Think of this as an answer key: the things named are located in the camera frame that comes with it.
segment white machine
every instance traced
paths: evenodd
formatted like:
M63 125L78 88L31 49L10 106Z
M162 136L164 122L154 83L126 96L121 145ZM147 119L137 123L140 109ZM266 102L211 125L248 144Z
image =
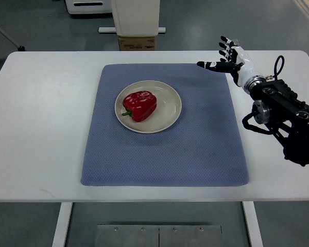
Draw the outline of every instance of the white machine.
M69 14L111 13L110 0L65 0Z

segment cable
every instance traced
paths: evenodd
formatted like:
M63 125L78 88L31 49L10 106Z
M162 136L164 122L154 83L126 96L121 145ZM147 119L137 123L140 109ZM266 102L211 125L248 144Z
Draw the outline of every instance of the cable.
M278 62L279 62L280 59L282 59L282 64L280 65L280 69L277 72L277 65L278 65ZM276 62L274 63L274 68L273 68L273 77L274 77L275 80L278 80L278 75L283 70L284 63L285 63L284 57L282 55L278 56L277 59L276 59Z

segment table leg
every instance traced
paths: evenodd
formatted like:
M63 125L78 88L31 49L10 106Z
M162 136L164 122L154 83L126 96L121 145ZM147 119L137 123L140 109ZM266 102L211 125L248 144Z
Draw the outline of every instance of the table leg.
M254 202L243 202L247 231L251 247L263 247L258 218L256 217Z
M62 202L60 213L58 215L53 247L64 247L68 224L70 221L70 215L72 210L72 202Z

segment plate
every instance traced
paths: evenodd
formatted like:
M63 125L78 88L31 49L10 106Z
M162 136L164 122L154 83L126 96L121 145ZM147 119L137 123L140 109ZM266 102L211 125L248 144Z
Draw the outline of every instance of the plate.
M123 116L126 112L123 106L124 98L138 91L149 91L157 98L155 111L144 121L135 122L130 116ZM126 87L115 101L115 115L128 129L144 133L156 133L170 127L179 118L182 102L179 94L166 83L160 81L139 81Z

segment white robotic hand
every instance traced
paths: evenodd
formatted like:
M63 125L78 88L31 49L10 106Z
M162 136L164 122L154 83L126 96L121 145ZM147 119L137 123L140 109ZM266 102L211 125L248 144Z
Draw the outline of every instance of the white robotic hand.
M219 53L224 58L221 58L220 62L198 62L197 65L216 72L230 73L235 84L249 94L253 86L266 81L264 76L256 71L244 49L224 36L221 36L221 39L224 43L220 42L219 46L224 50Z

